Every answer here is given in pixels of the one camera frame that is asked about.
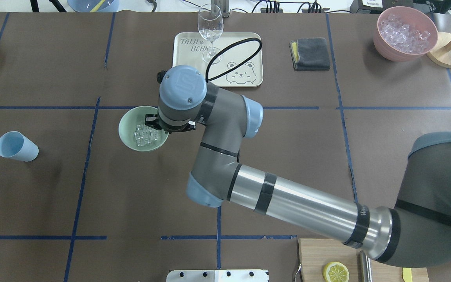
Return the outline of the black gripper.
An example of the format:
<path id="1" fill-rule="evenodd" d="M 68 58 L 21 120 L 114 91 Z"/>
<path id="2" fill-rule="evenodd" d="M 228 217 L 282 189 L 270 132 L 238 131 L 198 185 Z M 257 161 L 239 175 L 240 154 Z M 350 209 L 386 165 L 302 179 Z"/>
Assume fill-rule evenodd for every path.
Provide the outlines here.
<path id="1" fill-rule="evenodd" d="M 196 123 L 192 120 L 187 121 L 184 125 L 170 125 L 162 120 L 158 114 L 146 114 L 145 125 L 155 130 L 162 130 L 168 134 L 176 132 L 188 132 L 196 129 Z"/>

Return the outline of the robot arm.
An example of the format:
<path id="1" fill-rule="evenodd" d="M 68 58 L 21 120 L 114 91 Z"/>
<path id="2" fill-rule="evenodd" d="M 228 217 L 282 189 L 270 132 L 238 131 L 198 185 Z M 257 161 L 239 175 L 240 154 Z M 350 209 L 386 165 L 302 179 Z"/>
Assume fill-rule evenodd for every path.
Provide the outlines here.
<path id="1" fill-rule="evenodd" d="M 205 132 L 186 193 L 195 203 L 224 201 L 361 249 L 372 260 L 405 268 L 451 261 L 451 132 L 420 136 L 393 208 L 367 206 L 238 162 L 240 144 L 263 120 L 258 102 L 215 86 L 194 67 L 157 75 L 157 113 L 146 125 L 168 133 Z"/>

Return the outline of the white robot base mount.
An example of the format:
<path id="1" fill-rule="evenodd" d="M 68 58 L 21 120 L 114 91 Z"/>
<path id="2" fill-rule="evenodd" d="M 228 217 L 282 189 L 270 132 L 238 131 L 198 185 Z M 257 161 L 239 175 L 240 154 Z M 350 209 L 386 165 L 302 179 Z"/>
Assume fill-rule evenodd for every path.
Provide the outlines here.
<path id="1" fill-rule="evenodd" d="M 167 282 L 269 282 L 270 275 L 264 269 L 201 269 L 174 270 Z"/>

